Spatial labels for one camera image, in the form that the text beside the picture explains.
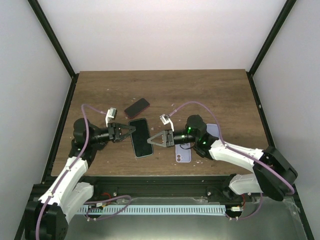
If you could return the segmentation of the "lilac phone case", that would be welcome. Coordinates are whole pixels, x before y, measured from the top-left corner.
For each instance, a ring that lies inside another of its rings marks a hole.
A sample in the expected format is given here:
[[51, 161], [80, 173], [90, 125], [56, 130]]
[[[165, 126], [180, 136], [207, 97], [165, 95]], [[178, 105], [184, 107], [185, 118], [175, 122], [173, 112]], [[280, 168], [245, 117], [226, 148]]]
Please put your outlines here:
[[190, 163], [192, 161], [191, 144], [175, 145], [175, 160], [177, 163]]

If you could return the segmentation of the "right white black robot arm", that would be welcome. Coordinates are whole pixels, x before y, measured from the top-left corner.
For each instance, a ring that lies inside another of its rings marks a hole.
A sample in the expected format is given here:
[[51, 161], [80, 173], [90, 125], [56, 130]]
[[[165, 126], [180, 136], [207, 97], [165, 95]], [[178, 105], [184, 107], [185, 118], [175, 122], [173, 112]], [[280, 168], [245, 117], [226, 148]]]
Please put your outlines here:
[[223, 198], [229, 202], [248, 193], [261, 193], [281, 202], [285, 196], [295, 193], [293, 184], [298, 173], [277, 148], [247, 148], [225, 142], [221, 136], [208, 132], [200, 115], [189, 116], [184, 129], [163, 130], [148, 138], [147, 143], [164, 148], [192, 144], [191, 148], [202, 158], [248, 170], [248, 174], [231, 176], [222, 188]]

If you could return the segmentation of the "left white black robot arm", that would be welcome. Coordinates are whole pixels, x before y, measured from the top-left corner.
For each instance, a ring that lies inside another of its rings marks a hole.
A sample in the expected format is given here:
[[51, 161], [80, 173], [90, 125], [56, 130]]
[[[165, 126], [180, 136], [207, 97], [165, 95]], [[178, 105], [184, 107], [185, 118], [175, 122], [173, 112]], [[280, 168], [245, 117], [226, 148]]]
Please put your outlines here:
[[85, 117], [73, 124], [73, 139], [67, 161], [48, 190], [25, 207], [24, 235], [27, 240], [63, 240], [69, 223], [87, 200], [97, 202], [102, 189], [80, 179], [87, 172], [97, 151], [107, 143], [119, 143], [134, 133], [136, 127], [108, 123], [99, 128]]

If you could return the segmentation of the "black phone with red edge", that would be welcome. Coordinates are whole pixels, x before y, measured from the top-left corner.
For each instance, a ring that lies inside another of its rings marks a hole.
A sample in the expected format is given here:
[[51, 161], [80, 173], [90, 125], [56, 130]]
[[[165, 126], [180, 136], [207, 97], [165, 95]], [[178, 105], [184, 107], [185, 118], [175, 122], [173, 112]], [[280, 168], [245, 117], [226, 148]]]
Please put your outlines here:
[[128, 118], [133, 119], [149, 106], [150, 103], [145, 98], [140, 98], [138, 101], [127, 107], [124, 110], [124, 113]]

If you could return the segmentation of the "grey metal sheet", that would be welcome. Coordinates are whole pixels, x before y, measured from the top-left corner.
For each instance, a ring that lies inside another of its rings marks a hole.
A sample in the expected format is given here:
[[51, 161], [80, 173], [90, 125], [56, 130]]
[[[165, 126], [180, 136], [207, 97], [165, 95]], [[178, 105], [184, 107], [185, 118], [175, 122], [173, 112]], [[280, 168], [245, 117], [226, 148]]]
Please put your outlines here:
[[[222, 205], [204, 199], [119, 199], [110, 205]], [[300, 202], [247, 197], [236, 206], [224, 205], [225, 215], [91, 215], [82, 206], [63, 240], [311, 240]]]

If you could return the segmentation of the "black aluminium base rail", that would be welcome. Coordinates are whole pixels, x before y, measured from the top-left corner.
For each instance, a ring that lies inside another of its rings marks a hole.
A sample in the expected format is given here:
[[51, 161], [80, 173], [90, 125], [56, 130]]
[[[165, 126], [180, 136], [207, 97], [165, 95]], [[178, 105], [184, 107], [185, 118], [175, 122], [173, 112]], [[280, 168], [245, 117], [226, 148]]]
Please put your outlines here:
[[35, 184], [31, 199], [49, 192], [52, 196], [68, 197], [76, 184], [85, 183], [93, 188], [89, 202], [128, 195], [131, 198], [207, 198], [209, 202], [238, 204], [244, 200], [227, 186], [233, 175], [222, 176], [82, 176], [69, 181], [50, 177]]

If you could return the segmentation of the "left black frame post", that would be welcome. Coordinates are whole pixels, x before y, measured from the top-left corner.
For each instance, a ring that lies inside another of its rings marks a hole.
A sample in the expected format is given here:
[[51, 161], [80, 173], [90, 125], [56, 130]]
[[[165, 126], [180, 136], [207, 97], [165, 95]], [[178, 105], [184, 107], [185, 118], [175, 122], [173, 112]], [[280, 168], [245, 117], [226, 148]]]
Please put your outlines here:
[[39, 23], [41, 24], [44, 32], [46, 33], [48, 39], [50, 40], [53, 48], [55, 49], [57, 55], [59, 56], [64, 68], [66, 69], [69, 76], [73, 79], [76, 76], [76, 73], [63, 50], [46, 14], [44, 13], [38, 0], [27, 0], [30, 7], [32, 8], [35, 16], [37, 17]]

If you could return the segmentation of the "black frame post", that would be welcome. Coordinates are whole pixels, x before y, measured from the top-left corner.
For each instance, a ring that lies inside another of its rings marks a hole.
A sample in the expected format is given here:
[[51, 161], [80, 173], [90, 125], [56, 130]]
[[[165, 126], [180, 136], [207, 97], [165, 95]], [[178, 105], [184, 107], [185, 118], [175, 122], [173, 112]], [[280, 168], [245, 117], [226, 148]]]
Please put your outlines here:
[[44, 13], [38, 0], [27, 0], [30, 7], [32, 8], [35, 16], [37, 17], [39, 23], [41, 24], [44, 32], [46, 33], [48, 39], [50, 40], [53, 48], [55, 49], [57, 55], [59, 56], [64, 68], [66, 69], [69, 76], [73, 79], [76, 76], [76, 73], [63, 50], [46, 14]]
[[284, 25], [286, 19], [291, 13], [293, 7], [295, 6], [297, 0], [286, 0], [283, 7], [281, 8], [274, 24], [272, 25], [265, 41], [263, 42], [262, 47], [260, 48], [256, 58], [253, 61], [249, 71], [247, 71], [248, 79], [252, 79], [260, 67], [262, 61], [267, 55], [270, 47], [272, 46], [274, 40], [276, 39], [278, 33], [280, 32], [282, 26]]

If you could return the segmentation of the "right black frame post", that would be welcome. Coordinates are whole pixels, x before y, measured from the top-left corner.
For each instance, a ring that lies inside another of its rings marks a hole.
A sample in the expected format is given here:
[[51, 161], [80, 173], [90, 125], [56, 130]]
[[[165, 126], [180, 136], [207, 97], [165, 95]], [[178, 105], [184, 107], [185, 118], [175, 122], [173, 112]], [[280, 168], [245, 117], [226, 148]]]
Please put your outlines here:
[[263, 42], [262, 47], [260, 48], [256, 58], [253, 61], [249, 71], [247, 71], [248, 79], [252, 79], [260, 67], [262, 61], [267, 55], [270, 47], [272, 46], [274, 40], [276, 39], [278, 33], [280, 32], [282, 26], [284, 25], [286, 19], [291, 13], [293, 7], [295, 6], [297, 0], [286, 0], [283, 7], [281, 8], [274, 24], [272, 25], [265, 41]]

